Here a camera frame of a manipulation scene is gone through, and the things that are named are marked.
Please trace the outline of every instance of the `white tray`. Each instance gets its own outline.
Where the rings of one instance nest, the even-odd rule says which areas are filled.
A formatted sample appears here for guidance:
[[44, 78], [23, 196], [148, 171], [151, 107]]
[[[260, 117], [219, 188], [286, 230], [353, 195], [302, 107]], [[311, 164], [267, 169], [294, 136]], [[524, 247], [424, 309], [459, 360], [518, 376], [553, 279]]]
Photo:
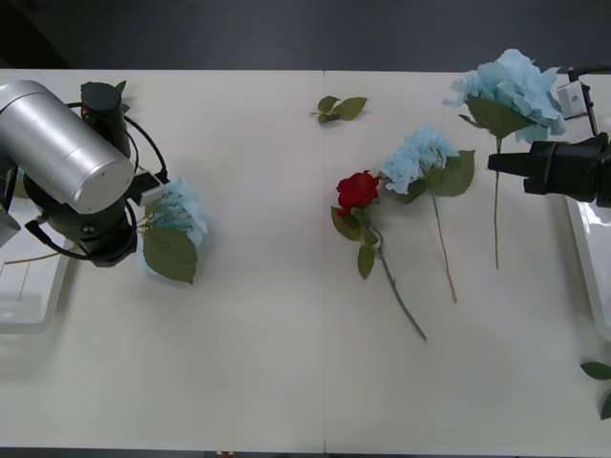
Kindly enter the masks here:
[[[21, 231], [0, 249], [0, 333], [42, 332], [55, 312], [68, 258], [54, 256], [6, 265], [8, 260], [36, 258], [53, 252], [24, 228], [26, 222], [40, 215], [30, 200], [15, 198], [10, 214], [21, 225]], [[45, 231], [58, 245], [72, 245], [49, 225]]]
[[611, 341], [611, 209], [566, 202], [596, 328]]

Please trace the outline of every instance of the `red rose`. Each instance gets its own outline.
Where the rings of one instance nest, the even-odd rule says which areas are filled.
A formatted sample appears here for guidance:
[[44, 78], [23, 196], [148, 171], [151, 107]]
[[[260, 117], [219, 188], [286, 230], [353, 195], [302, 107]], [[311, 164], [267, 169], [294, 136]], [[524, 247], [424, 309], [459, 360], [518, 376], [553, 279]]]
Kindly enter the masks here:
[[372, 200], [378, 197], [378, 184], [380, 177], [372, 177], [369, 170], [362, 174], [354, 174], [350, 178], [343, 179], [337, 185], [337, 198], [342, 207], [337, 214], [347, 215], [352, 208], [365, 208]]

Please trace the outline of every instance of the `green leaf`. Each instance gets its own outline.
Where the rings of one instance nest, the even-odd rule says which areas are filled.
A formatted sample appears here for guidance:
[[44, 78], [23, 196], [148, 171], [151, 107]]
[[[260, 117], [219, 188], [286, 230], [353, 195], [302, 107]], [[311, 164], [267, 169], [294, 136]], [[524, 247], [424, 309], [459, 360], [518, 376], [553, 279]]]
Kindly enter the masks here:
[[359, 274], [363, 277], [363, 280], [369, 276], [373, 263], [375, 262], [375, 256], [373, 255], [373, 248], [368, 245], [361, 245], [359, 248]]
[[26, 188], [23, 185], [23, 177], [17, 177], [17, 181], [15, 182], [15, 191], [13, 196], [15, 198], [30, 198], [28, 193], [26, 193]]
[[326, 113], [321, 113], [318, 116], [318, 123], [319, 124], [325, 124], [326, 122], [331, 122], [331, 121], [335, 121], [337, 119], [339, 119], [340, 116], [338, 114], [326, 114]]
[[144, 260], [151, 269], [167, 279], [193, 284], [198, 252], [183, 232], [153, 227], [142, 239]]
[[318, 102], [318, 111], [321, 113], [328, 113], [335, 105], [335, 102], [339, 101], [339, 98], [334, 97], [333, 95], [328, 95], [326, 97], [321, 98], [321, 101]]
[[337, 232], [342, 234], [345, 238], [350, 240], [361, 239], [361, 225], [357, 218], [353, 215], [344, 215], [340, 217], [337, 214], [339, 208], [331, 207], [331, 219]]
[[118, 90], [120, 93], [123, 94], [123, 91], [125, 90], [125, 85], [127, 84], [127, 81], [121, 81], [120, 83], [118, 83], [115, 86], [115, 89]]
[[365, 97], [347, 98], [333, 109], [332, 114], [338, 114], [344, 121], [351, 121], [358, 116], [367, 103]]
[[420, 178], [410, 183], [407, 194], [397, 194], [397, 196], [401, 203], [412, 203], [426, 193], [428, 189], [429, 183], [424, 178]]
[[607, 399], [602, 405], [602, 412], [600, 413], [601, 420], [606, 420], [607, 418], [611, 418], [611, 393], [607, 395]]
[[373, 246], [378, 242], [378, 238], [369, 229], [363, 231], [363, 241], [369, 246]]
[[463, 121], [466, 121], [469, 124], [471, 124], [472, 126], [476, 127], [477, 129], [485, 129], [483, 126], [480, 126], [479, 124], [477, 124], [475, 121], [473, 121], [470, 117], [468, 117], [465, 114], [459, 114], [458, 117], [460, 117]]
[[158, 198], [157, 200], [149, 203], [146, 207], [144, 207], [144, 216], [146, 218], [150, 217], [151, 215], [153, 215], [157, 209], [159, 208], [159, 206], [161, 205], [161, 199]]
[[365, 227], [371, 226], [371, 219], [369, 219], [369, 215], [362, 208], [353, 208], [352, 214], [358, 221], [362, 222]]
[[602, 363], [585, 363], [581, 365], [583, 372], [596, 380], [611, 380], [611, 367]]
[[479, 97], [468, 97], [467, 106], [477, 124], [496, 138], [505, 138], [515, 131], [535, 124], [505, 105]]
[[475, 150], [459, 151], [460, 157], [449, 157], [445, 169], [437, 169], [435, 180], [429, 183], [434, 196], [454, 198], [465, 193], [474, 180]]

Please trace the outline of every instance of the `rose petal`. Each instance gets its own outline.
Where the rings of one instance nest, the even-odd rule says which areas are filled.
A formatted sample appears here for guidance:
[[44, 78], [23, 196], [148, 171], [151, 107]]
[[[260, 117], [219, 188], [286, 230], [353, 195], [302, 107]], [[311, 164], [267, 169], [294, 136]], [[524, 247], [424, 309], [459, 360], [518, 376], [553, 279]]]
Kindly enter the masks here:
[[372, 200], [378, 197], [378, 190], [375, 188], [371, 188], [368, 190], [366, 194], [361, 195], [361, 200], [359, 201], [358, 207], [365, 208], [367, 207]]
[[343, 193], [345, 191], [353, 191], [354, 190], [354, 182], [352, 178], [344, 178], [337, 185], [337, 192]]
[[362, 174], [355, 174], [354, 178], [354, 186], [357, 189], [368, 189], [371, 187], [371, 183], [373, 182], [373, 177], [369, 173], [369, 170], [366, 170]]
[[357, 192], [349, 192], [349, 193], [340, 193], [339, 197], [337, 197], [337, 202], [341, 207], [352, 208], [356, 207], [361, 200], [361, 193]]

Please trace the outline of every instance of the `blue hydrangea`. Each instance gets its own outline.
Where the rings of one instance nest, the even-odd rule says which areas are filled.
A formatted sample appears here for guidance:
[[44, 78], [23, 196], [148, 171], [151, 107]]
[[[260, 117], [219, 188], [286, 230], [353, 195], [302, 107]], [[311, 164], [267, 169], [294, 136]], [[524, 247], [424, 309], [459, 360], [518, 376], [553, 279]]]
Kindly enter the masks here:
[[444, 104], [458, 107], [470, 95], [502, 103], [536, 122], [517, 131], [517, 141], [533, 142], [544, 140], [549, 134], [562, 135], [564, 118], [551, 93], [557, 71], [548, 69], [542, 73], [520, 51], [507, 50], [496, 62], [482, 64], [466, 78], [454, 81], [452, 89], [458, 92], [458, 98]]
[[[184, 231], [198, 253], [203, 251], [208, 237], [205, 212], [200, 198], [184, 179], [178, 177], [165, 185], [165, 193], [159, 201], [154, 218], [158, 218], [158, 227]], [[139, 251], [140, 265], [157, 275], [146, 265], [141, 246]]]
[[445, 168], [447, 158], [457, 156], [456, 149], [439, 131], [421, 127], [406, 137], [403, 146], [384, 163], [382, 173], [391, 181], [386, 187], [398, 194], [407, 194], [410, 183], [424, 177], [432, 168]]

